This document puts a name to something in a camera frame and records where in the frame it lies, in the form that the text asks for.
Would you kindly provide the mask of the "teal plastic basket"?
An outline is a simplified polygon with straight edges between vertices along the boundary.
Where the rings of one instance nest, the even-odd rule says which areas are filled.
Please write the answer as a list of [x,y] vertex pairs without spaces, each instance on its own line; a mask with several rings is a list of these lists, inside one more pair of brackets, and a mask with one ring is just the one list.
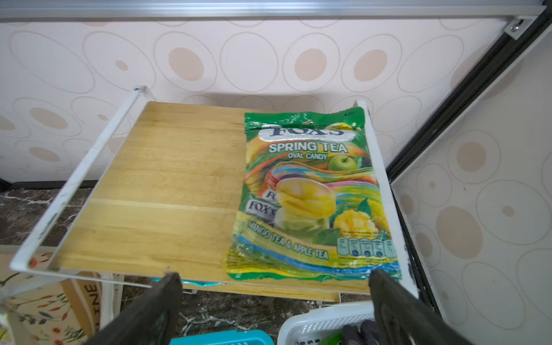
[[172,339],[170,345],[274,345],[263,331],[222,331]]

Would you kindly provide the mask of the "white wooden two-tier shelf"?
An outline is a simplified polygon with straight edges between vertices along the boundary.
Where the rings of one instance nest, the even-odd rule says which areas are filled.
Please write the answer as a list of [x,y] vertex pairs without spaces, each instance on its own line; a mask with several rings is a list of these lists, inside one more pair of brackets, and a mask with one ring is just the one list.
[[[147,101],[45,267],[32,257],[95,160],[139,99]],[[232,280],[221,263],[231,245],[245,171],[244,111],[158,103],[136,87],[100,133],[10,263],[46,280],[111,283],[113,275],[178,273],[191,290],[336,302],[368,295],[365,280]]]

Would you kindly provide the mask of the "purple eggplant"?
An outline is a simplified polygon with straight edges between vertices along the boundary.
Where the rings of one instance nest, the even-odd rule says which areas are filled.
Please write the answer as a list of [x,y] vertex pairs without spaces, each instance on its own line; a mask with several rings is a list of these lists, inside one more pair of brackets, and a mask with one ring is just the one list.
[[373,320],[363,321],[360,327],[346,325],[342,328],[343,345],[381,345],[377,324]]

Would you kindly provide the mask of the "aluminium frame bar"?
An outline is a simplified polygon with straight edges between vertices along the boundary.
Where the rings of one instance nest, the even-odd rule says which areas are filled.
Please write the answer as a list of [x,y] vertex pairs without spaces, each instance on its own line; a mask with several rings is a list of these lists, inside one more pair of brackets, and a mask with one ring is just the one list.
[[545,8],[544,1],[2,1],[1,18],[494,17]]

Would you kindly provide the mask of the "cream canvas grocery bag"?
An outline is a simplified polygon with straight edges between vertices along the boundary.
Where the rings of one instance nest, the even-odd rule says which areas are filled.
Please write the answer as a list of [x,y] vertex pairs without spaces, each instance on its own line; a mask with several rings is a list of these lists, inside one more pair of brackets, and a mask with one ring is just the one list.
[[40,277],[10,270],[15,251],[1,247],[1,343],[86,343],[100,329],[101,283],[65,279],[17,292]]

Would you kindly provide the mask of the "white plastic basket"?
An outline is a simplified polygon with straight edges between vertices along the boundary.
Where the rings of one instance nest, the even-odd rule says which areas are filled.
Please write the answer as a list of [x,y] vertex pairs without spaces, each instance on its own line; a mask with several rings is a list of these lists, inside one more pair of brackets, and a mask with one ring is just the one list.
[[346,325],[359,326],[365,320],[374,320],[372,301],[339,303],[310,310],[287,319],[277,336],[277,345],[318,344]]

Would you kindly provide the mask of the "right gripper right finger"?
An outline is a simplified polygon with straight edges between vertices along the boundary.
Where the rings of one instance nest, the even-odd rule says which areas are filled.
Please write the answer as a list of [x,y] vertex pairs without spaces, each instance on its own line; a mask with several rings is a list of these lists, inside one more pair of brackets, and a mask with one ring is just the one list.
[[371,272],[369,288],[383,344],[470,343],[385,271]]

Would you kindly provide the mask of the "green spring tea candy bag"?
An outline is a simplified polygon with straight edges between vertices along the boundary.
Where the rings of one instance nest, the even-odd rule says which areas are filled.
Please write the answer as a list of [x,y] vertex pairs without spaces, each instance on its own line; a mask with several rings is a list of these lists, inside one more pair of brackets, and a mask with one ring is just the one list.
[[380,269],[401,278],[361,107],[248,113],[244,133],[228,276],[366,280]]

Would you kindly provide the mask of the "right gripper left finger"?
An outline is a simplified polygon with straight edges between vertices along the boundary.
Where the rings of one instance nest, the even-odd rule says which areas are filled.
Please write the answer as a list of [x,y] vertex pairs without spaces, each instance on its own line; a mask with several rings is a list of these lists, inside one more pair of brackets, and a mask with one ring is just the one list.
[[183,297],[181,278],[169,273],[138,297],[87,344],[169,344]]

